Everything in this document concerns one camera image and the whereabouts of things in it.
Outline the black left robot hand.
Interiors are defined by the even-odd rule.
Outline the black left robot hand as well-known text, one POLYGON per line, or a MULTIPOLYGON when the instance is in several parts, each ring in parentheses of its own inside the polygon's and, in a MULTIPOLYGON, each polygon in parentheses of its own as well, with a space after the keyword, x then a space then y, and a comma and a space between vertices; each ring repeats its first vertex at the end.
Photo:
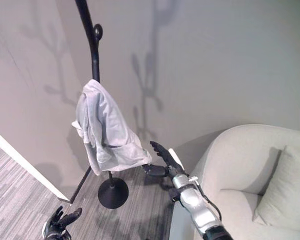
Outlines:
POLYGON ((67 226, 74 223, 81 215, 83 209, 79 207, 70 214, 63 215, 63 206, 51 215, 43 224, 41 235, 44 240, 71 240, 72 236, 67 230, 67 226))

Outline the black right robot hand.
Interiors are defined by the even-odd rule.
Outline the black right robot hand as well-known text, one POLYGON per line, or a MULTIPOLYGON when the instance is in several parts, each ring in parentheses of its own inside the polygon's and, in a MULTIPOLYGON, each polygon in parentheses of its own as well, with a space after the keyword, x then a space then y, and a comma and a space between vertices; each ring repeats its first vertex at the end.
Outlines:
POLYGON ((144 164, 142 168, 147 175, 158 178, 170 177, 173 179, 176 175, 186 174, 182 166, 174 160, 171 153, 165 147, 155 141, 150 141, 149 143, 156 154, 163 159, 166 166, 144 164))

